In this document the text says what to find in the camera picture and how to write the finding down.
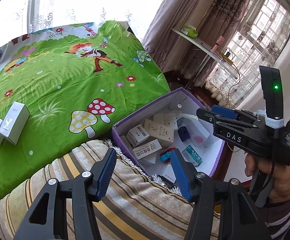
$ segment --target blue gripper pad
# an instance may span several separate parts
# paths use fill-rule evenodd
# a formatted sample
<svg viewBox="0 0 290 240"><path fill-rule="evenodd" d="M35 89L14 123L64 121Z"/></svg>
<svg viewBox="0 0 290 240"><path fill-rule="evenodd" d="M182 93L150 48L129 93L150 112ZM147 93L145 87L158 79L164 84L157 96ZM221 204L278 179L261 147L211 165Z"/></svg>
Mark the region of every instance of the blue gripper pad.
<svg viewBox="0 0 290 240"><path fill-rule="evenodd" d="M218 105L213 105L211 108L211 111L215 114L218 114L218 115L224 117L224 118L237 120L238 114L236 114L234 110L231 110L231 109L228 109L225 107L221 107Z"/></svg>
<svg viewBox="0 0 290 240"><path fill-rule="evenodd" d="M194 165L186 162L178 149L171 151L170 162L183 197L188 202L192 202L191 189L193 188L194 175L197 172Z"/></svg>
<svg viewBox="0 0 290 240"><path fill-rule="evenodd" d="M101 198L106 195L116 166L116 160L116 151L113 148L109 148L104 158L101 161L95 162L91 168L93 183L90 194L93 194L98 201L101 201Z"/></svg>

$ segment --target lace curtain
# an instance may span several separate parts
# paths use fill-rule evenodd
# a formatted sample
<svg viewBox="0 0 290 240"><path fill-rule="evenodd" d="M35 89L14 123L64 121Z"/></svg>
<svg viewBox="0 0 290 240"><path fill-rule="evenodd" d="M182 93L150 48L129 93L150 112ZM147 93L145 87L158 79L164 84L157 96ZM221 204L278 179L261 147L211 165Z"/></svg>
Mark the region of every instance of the lace curtain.
<svg viewBox="0 0 290 240"><path fill-rule="evenodd" d="M23 34L60 25L127 21L142 40L163 0L1 0L0 46Z"/></svg>
<svg viewBox="0 0 290 240"><path fill-rule="evenodd" d="M290 11L279 0L251 0L228 47L235 67L217 64L205 87L220 106L237 108L260 81L259 65L273 66L290 35Z"/></svg>

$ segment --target purple box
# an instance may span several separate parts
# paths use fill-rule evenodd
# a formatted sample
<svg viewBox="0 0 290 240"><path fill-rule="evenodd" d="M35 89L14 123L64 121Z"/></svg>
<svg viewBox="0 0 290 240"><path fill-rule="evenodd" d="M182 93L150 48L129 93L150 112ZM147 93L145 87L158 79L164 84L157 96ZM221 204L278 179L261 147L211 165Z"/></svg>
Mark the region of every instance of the purple box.
<svg viewBox="0 0 290 240"><path fill-rule="evenodd" d="M158 151L156 163L152 166L146 166L145 168L136 160L133 154L127 149L125 144L120 139L120 136L126 135L129 129L138 124L143 124L145 119L152 120L153 114L164 113L167 114L172 110L182 111L186 114L196 115L198 108L204 108L204 106L188 91L183 88L174 90L166 95L157 98L146 106L140 108L136 112L130 114L126 118L120 120L113 125L112 136L115 144L121 148L122 152L130 158L133 163L141 167L148 175L159 174L159 171L166 164L159 159L160 152ZM174 142L170 147L176 147L182 152L184 149L191 145L193 149L202 158L202 163L196 167L197 171L202 171L209 176L212 176L218 165L223 147L224 141L213 136L213 125L201 119L199 122L207 129L210 136L199 147L195 147L190 140L182 142L177 130L174 131Z"/></svg>

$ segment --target metal screw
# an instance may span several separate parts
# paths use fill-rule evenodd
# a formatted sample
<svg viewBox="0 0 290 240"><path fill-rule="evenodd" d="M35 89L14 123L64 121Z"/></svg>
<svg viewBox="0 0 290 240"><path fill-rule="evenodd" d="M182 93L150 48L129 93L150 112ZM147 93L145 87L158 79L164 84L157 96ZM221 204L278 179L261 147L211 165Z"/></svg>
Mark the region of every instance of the metal screw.
<svg viewBox="0 0 290 240"><path fill-rule="evenodd" d="M56 182L57 182L56 179L50 179L50 180L48 181L48 184L49 184L49 185L54 185Z"/></svg>
<svg viewBox="0 0 290 240"><path fill-rule="evenodd" d="M233 185L238 185L239 184L239 180L238 179L232 179L230 181L230 183L233 184Z"/></svg>
<svg viewBox="0 0 290 240"><path fill-rule="evenodd" d="M84 172L82 173L82 176L83 176L84 178L88 178L89 176L91 176L91 172L90 172L90 171L84 171Z"/></svg>
<svg viewBox="0 0 290 240"><path fill-rule="evenodd" d="M198 173L196 173L196 177L199 178L199 179L203 179L203 178L205 178L205 173L198 172Z"/></svg>

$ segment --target sleeve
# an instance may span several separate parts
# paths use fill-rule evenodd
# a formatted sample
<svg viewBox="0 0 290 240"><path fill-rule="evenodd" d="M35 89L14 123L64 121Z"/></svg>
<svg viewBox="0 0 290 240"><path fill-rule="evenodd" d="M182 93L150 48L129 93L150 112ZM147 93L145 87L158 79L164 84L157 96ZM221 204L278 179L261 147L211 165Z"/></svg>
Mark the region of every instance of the sleeve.
<svg viewBox="0 0 290 240"><path fill-rule="evenodd" d="M281 239L290 228L290 200L259 209L272 239Z"/></svg>

